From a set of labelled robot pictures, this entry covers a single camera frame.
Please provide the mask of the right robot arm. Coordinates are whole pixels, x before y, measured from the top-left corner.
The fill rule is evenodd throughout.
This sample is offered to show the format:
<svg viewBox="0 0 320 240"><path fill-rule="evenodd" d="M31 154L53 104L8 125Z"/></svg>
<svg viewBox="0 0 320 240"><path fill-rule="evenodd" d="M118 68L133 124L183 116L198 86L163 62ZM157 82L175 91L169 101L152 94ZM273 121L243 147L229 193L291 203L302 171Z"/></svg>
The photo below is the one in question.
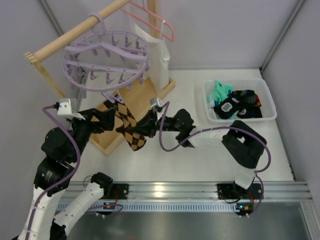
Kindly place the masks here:
<svg viewBox="0 0 320 240"><path fill-rule="evenodd" d="M156 133L177 132L178 146L184 148L221 143L238 164L238 169L233 183L219 185L219 198L238 200L253 197L250 191L259 173L258 162L263 153L271 154L264 137L240 120L235 120L230 126L197 130L187 110L180 109L173 117L161 111L160 107L149 110L131 132L149 138Z"/></svg>

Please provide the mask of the black red yellow argyle sock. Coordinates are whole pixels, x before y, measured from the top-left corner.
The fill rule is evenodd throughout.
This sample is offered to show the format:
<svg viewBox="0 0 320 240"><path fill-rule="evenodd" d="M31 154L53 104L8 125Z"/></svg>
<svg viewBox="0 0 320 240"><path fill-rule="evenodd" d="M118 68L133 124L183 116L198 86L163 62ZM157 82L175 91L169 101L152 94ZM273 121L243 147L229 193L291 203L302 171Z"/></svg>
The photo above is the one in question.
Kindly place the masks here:
<svg viewBox="0 0 320 240"><path fill-rule="evenodd" d="M262 106L262 104L261 104L261 102L260 102L259 96L256 94L256 95L255 95L255 104L254 104L254 107L260 108L261 106Z"/></svg>

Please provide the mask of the black blue sock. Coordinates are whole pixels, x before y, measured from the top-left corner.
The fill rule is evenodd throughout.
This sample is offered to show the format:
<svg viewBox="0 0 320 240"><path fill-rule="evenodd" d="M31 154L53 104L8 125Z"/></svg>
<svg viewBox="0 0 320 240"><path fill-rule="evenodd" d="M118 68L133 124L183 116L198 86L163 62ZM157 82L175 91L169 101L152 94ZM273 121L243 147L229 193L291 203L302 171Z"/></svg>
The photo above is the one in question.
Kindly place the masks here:
<svg viewBox="0 0 320 240"><path fill-rule="evenodd" d="M214 112L230 112L230 111L240 111L240 101L234 97L227 97L218 106L214 107Z"/></svg>

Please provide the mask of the mint green sock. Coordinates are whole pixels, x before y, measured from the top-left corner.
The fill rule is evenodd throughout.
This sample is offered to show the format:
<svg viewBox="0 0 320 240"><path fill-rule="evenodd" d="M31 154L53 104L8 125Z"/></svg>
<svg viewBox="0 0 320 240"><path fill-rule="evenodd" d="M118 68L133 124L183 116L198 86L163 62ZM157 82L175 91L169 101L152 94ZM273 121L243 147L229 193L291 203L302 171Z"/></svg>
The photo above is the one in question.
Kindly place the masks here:
<svg viewBox="0 0 320 240"><path fill-rule="evenodd" d="M220 81L214 81L214 87L210 90L206 97L209 108L214 108L222 103L230 93L233 91L232 85L222 84Z"/></svg>
<svg viewBox="0 0 320 240"><path fill-rule="evenodd" d="M235 119L238 112L239 112L238 110L236 111L232 110L229 112L218 111L216 114L220 119L228 120L228 119Z"/></svg>

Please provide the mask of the black tan argyle sock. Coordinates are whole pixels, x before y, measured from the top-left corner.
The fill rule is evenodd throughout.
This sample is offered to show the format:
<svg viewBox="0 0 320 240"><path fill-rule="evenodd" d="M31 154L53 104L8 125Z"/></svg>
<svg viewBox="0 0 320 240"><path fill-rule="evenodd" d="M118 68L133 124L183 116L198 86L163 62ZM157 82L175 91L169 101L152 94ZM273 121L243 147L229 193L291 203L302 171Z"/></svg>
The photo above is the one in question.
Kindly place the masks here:
<svg viewBox="0 0 320 240"><path fill-rule="evenodd" d="M103 105L107 109L116 109L115 116L122 121L122 125L117 127L115 131L124 136L130 148L134 152L143 148L147 142L145 136L139 133L129 132L129 130L137 126L137 121L128 107L124 103L118 101L111 102L110 100L104 101Z"/></svg>

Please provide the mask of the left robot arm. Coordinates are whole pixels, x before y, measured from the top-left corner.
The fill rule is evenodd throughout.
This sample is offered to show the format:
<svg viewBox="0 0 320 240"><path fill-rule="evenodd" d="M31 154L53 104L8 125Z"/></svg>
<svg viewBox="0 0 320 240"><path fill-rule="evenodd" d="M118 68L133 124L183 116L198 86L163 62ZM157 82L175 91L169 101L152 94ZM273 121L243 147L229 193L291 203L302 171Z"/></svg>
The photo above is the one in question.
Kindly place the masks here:
<svg viewBox="0 0 320 240"><path fill-rule="evenodd" d="M58 204L77 172L82 153L92 134L111 131L115 126L114 108L100 111L95 108L75 112L67 119L72 129L66 129L48 111L42 108L56 125L45 136L41 146L45 158L39 164L33 181L33 199L27 220L17 240L65 240L75 223L102 197L113 190L113 179L104 173L95 173L84 191L66 208L56 214Z"/></svg>

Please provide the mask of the black sock with grey patches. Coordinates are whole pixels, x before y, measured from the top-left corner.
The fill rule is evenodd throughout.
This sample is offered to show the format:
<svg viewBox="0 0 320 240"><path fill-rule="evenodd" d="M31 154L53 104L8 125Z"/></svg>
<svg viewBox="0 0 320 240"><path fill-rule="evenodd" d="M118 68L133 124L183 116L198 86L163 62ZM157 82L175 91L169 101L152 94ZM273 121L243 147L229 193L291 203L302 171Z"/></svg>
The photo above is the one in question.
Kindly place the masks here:
<svg viewBox="0 0 320 240"><path fill-rule="evenodd" d="M263 117L261 109L258 106L244 108L239 111L236 116L240 119L258 119Z"/></svg>

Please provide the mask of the purple round clip hanger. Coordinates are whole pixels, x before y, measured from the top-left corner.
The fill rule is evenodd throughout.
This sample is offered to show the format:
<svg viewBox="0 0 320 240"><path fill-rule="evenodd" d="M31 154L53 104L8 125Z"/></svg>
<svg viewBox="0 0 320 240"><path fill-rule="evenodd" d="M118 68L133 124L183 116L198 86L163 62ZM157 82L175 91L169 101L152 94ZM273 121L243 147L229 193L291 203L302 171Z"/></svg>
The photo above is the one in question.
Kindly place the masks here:
<svg viewBox="0 0 320 240"><path fill-rule="evenodd" d="M123 30L108 31L104 19L95 12L90 14L101 26L81 35L65 46L62 69L67 80L83 93L101 93L111 103L124 103L120 89L131 90L133 82L145 81L149 67L150 49L147 42L136 33ZM95 80L105 75L98 87L87 86L76 80L76 75Z"/></svg>

